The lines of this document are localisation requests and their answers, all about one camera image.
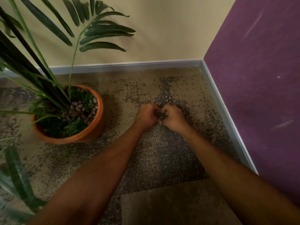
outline patterned carpet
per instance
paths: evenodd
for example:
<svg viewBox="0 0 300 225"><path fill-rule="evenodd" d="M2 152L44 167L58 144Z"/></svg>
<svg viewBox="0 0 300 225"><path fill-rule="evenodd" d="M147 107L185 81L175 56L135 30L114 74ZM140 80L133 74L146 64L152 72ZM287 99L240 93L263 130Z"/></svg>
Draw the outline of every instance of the patterned carpet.
<svg viewBox="0 0 300 225"><path fill-rule="evenodd" d="M67 76L58 76L65 83ZM37 196L48 200L84 163L126 131L143 103L171 97L208 140L237 159L199 68L74 74L73 83L97 90L107 127L87 144L51 145L29 127L26 115L3 119L1 135L20 132L20 157ZM26 110L34 95L0 81L1 109ZM24 208L2 194L11 204ZM141 138L100 224L239 224L181 136L156 125Z"/></svg>

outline artificial grass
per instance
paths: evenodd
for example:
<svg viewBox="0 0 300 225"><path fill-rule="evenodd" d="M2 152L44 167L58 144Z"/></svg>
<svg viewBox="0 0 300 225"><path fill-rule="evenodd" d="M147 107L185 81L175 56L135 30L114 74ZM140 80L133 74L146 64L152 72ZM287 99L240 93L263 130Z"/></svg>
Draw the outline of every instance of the artificial grass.
<svg viewBox="0 0 300 225"><path fill-rule="evenodd" d="M85 114L90 114L94 107L94 95L85 90L78 90L76 87L71 87L71 101L81 101L85 107ZM61 115L62 111L49 101L47 98L39 97L31 103L29 110L35 113L47 113L54 115ZM77 120L77 118L70 121L63 121L57 117L48 117L38 122L44 129L44 133L52 138L70 137L83 131L88 125L84 120Z"/></svg>

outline wall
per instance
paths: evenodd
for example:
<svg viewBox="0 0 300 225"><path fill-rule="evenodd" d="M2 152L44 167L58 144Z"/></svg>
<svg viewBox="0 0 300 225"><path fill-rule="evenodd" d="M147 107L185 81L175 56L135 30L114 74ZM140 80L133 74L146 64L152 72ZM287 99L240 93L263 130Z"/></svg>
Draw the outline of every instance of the wall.
<svg viewBox="0 0 300 225"><path fill-rule="evenodd" d="M300 205L300 0L236 0L204 60L259 172Z"/></svg>
<svg viewBox="0 0 300 225"><path fill-rule="evenodd" d="M7 0L0 0L8 13ZM20 2L15 0L50 66L69 66L73 49L43 26ZM31 0L61 28L55 16L40 0ZM50 0L67 21L73 33L79 30L62 0ZM78 54L75 65L139 62L176 59L202 59L235 0L102 0L116 11L130 15L111 17L115 22L135 29L128 37L106 38L127 50L92 50Z"/></svg>

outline white baseboard trim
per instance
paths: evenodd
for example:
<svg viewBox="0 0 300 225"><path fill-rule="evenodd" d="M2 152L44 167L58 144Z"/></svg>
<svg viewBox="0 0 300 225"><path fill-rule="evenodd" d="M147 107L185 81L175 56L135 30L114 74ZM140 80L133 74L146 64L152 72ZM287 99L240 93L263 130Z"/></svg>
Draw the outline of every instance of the white baseboard trim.
<svg viewBox="0 0 300 225"><path fill-rule="evenodd" d="M200 69L205 78L208 89L214 99L216 106L217 106L217 109L223 119L224 125L229 133L229 136L234 145L234 148L235 148L236 152L238 153L238 157L240 158L242 164L244 164L246 167L248 167L253 172L258 174L257 169L255 168L255 165L246 149L245 144L243 143L243 140L242 140L240 134L238 133L238 130L227 110L227 107L221 97L221 94L220 94L204 60L201 60Z"/></svg>
<svg viewBox="0 0 300 225"><path fill-rule="evenodd" d="M166 61L142 61L142 62L124 62L113 64L97 64L97 65L81 65L74 66L73 73L100 73L100 72L117 72L117 71L137 71L148 69L166 69L166 68L185 68L191 66L199 66L200 59L186 59L186 60L166 60ZM69 74L71 67L50 67L54 75ZM9 70L5 73L10 77L17 77Z"/></svg>

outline forearm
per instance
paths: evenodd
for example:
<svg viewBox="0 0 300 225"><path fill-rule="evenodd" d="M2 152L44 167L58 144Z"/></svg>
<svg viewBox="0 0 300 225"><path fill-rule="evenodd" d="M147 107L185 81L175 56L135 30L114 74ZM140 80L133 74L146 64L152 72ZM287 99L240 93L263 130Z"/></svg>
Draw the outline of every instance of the forearm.
<svg viewBox="0 0 300 225"><path fill-rule="evenodd" d="M249 224L296 224L299 210L245 166L231 159L192 127L182 134L239 218Z"/></svg>
<svg viewBox="0 0 300 225"><path fill-rule="evenodd" d="M35 216L34 224L96 224L144 133L133 124L119 139L78 170Z"/></svg>

